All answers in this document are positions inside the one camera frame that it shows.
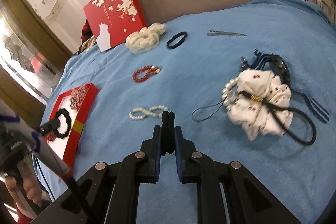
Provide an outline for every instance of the metal screw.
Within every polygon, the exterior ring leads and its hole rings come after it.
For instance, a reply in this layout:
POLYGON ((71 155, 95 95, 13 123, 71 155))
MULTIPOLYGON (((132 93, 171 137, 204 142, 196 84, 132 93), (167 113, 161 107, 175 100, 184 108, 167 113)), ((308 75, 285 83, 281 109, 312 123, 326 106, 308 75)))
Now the metal screw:
POLYGON ((234 169, 239 169, 242 165, 241 165, 241 163, 240 163, 239 161, 233 161, 233 162, 231 163, 231 166, 232 166, 232 168, 234 168, 234 169))
POLYGON ((99 163, 96 164, 95 167, 96 167, 97 170, 103 170, 103 169, 105 169, 106 164, 103 163, 103 162, 99 162, 99 163))
POLYGON ((194 159, 199 159, 200 157, 202 157, 202 153, 201 152, 192 152, 191 156, 194 158, 194 159))
POLYGON ((142 159, 143 157, 145 157, 146 153, 142 152, 142 151, 138 151, 137 153, 135 153, 135 157, 138 159, 142 159))

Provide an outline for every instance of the black scrunchie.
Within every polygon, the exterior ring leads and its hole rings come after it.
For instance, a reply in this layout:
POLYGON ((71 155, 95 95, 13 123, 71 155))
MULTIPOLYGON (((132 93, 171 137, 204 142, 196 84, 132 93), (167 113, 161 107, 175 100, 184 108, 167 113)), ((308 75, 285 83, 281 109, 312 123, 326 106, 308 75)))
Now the black scrunchie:
POLYGON ((64 139, 66 137, 69 136, 69 132, 71 129, 71 117, 69 112, 65 109, 65 108, 60 108, 55 115, 55 118, 59 118, 59 116, 63 115, 65 117, 65 119, 67 120, 67 131, 64 134, 61 134, 60 132, 58 132, 57 129, 54 130, 54 134, 56 135, 56 137, 60 138, 60 139, 64 139))
POLYGON ((187 38, 188 34, 186 32, 180 32, 176 35, 174 35, 168 42, 167 42, 167 48, 177 48, 178 46, 180 46, 184 40, 187 38), (171 44, 176 38, 181 37, 183 35, 183 37, 180 39, 179 42, 177 42, 175 45, 170 46, 169 44, 171 44))

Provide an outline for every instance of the person's hand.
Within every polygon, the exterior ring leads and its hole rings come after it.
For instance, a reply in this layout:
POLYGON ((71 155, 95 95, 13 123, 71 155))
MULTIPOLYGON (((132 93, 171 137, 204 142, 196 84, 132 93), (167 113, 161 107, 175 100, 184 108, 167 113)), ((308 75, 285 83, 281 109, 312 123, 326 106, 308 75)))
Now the person's hand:
MULTIPOLYGON (((19 205, 20 208, 25 209, 25 206, 23 205, 18 194, 16 193, 16 191, 18 190, 18 186, 15 178, 7 176, 5 178, 5 183, 8 192, 13 197, 17 205, 19 205)), ((29 200, 32 200, 35 204, 41 202, 42 189, 37 182, 34 174, 32 173, 29 165, 24 165, 23 188, 27 192, 27 198, 29 200)))

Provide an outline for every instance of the red cloth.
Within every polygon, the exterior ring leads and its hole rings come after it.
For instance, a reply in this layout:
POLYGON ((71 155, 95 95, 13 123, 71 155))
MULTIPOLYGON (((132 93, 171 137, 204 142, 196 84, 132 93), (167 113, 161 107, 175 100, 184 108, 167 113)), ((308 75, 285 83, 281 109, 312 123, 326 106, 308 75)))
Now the red cloth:
POLYGON ((31 218, 26 217, 23 213, 21 213, 21 211, 17 208, 16 203, 15 207, 16 207, 16 214, 19 217, 17 220, 17 224, 30 224, 33 221, 31 218))
POLYGON ((83 26, 82 29, 82 36, 81 36, 81 40, 82 40, 82 44, 87 41, 88 39, 90 39, 93 36, 90 25, 88 23, 88 21, 86 20, 86 23, 83 26))

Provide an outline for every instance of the blue bedsheet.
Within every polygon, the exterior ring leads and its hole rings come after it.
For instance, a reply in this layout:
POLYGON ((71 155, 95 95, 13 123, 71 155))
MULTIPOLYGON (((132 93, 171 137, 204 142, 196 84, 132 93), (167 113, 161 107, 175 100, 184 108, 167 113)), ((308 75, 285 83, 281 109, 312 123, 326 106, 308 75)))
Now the blue bedsheet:
MULTIPOLYGON (((336 189, 336 30, 322 10, 302 0, 254 0, 182 16, 166 26, 160 44, 149 52, 135 55, 122 44, 101 53, 95 46, 68 61, 43 122, 60 93, 88 82, 99 88, 78 146, 75 178, 98 161, 112 164, 139 150, 161 121, 153 117, 133 121, 128 113, 134 107, 165 105, 197 150, 216 161, 240 161, 303 224, 314 223, 336 189), (209 37, 209 29, 247 36, 209 37), (167 49, 166 42, 181 31, 188 33, 186 41, 167 49), (221 100, 225 83, 240 73, 241 56, 253 61, 255 48, 283 57, 293 87, 309 90, 328 109, 330 121, 322 124, 301 98, 291 99, 291 106, 304 110, 316 124, 317 139, 311 147, 302 147, 287 135, 258 136, 251 142, 223 108, 204 122, 191 119, 196 108, 221 100), (147 65, 162 71, 144 83, 133 82, 133 72, 147 65)), ((291 129, 304 131, 305 126, 295 119, 291 129)), ((45 166, 42 170, 53 194, 60 196, 65 184, 45 166)), ((37 174, 44 183, 38 170, 37 174)), ((196 186, 179 183, 174 155, 162 157, 159 182, 140 186, 137 223, 197 223, 196 209, 196 186)))

